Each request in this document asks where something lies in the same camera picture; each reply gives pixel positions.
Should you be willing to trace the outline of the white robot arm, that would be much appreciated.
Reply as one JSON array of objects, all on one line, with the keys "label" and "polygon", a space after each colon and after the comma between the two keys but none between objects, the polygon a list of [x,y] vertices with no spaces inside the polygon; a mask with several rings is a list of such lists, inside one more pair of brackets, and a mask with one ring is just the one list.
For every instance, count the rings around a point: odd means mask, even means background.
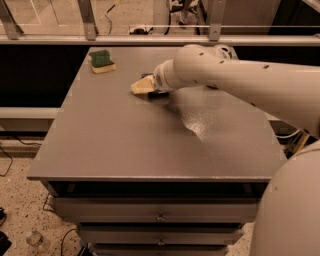
[{"label": "white robot arm", "polygon": [[[135,94],[215,86],[319,137],[320,67],[234,59],[223,46],[186,45],[152,74],[131,85]],[[276,171],[260,201],[250,256],[320,256],[320,141]]]}]

